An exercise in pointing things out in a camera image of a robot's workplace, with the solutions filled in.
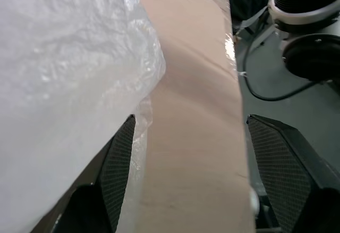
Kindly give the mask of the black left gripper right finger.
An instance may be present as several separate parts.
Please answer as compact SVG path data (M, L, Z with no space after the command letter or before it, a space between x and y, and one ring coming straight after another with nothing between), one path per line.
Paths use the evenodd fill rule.
M340 233L340 173L296 128L254 114L246 123L282 233Z

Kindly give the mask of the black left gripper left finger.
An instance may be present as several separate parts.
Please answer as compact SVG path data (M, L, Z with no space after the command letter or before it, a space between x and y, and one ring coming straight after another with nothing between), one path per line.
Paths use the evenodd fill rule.
M77 186L50 233L115 233L130 171L135 116L106 144L95 181Z

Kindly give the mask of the translucent white plastic bag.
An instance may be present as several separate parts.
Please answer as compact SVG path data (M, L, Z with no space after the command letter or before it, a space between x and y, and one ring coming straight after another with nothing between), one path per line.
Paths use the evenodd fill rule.
M140 0L0 0L0 233L29 233L165 73Z

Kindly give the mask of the brown cardboard box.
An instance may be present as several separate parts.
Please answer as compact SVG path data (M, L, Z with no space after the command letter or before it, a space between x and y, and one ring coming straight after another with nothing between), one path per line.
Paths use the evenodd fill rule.
M134 233L254 233L227 0L141 0L166 73L151 94Z

